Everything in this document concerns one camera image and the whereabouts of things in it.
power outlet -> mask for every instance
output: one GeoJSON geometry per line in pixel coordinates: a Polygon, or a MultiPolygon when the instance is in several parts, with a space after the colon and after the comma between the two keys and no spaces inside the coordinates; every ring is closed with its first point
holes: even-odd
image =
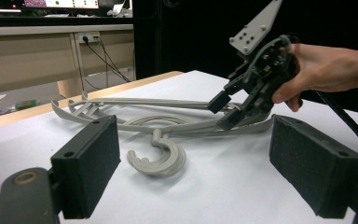
{"type": "Polygon", "coordinates": [[[100,37],[100,32],[96,31],[96,32],[79,33],[79,43],[80,44],[86,43],[86,41],[84,41],[85,37],[88,39],[89,43],[98,42],[98,37],[100,37]]]}

hand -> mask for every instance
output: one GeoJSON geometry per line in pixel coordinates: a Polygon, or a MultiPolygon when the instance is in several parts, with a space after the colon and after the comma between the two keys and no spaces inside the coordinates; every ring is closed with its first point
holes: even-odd
{"type": "Polygon", "coordinates": [[[300,108],[302,91],[347,91],[358,88],[358,50],[293,44],[298,73],[272,95],[275,104],[287,101],[293,111],[300,108]]]}

white tabletop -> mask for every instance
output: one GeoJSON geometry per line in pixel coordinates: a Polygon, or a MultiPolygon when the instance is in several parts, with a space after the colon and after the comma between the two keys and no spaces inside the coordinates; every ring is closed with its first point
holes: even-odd
{"type": "MultiPolygon", "coordinates": [[[[227,80],[193,71],[109,97],[159,98],[209,102],[227,80]]],[[[233,102],[243,102],[240,92],[233,102]]],[[[209,111],[116,106],[123,119],[146,113],[170,113],[193,120],[215,118],[209,111]]],[[[326,105],[305,101],[293,113],[285,104],[274,114],[301,119],[358,152],[358,138],[326,105]]],[[[358,113],[348,112],[358,123],[358,113]]],[[[58,118],[50,112],[0,127],[0,186],[10,175],[26,168],[51,167],[49,158],[85,125],[58,118]]],[[[174,137],[187,155],[185,167],[171,177],[138,173],[127,152],[156,159],[160,149],[142,133],[119,132],[121,164],[113,174],[91,218],[62,223],[351,223],[316,217],[311,208],[269,162],[271,130],[229,137],[174,137]]]]}

beige wall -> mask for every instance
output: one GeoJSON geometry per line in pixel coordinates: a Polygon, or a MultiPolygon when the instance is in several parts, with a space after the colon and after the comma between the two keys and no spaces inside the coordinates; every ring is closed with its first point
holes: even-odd
{"type": "MultiPolygon", "coordinates": [[[[132,29],[103,30],[100,35],[117,67],[132,66],[132,29]]],[[[98,43],[90,46],[104,58],[98,43]]],[[[69,97],[81,93],[80,74],[104,71],[104,62],[79,44],[77,32],[0,35],[0,92],[60,81],[60,91],[69,97]]]]}

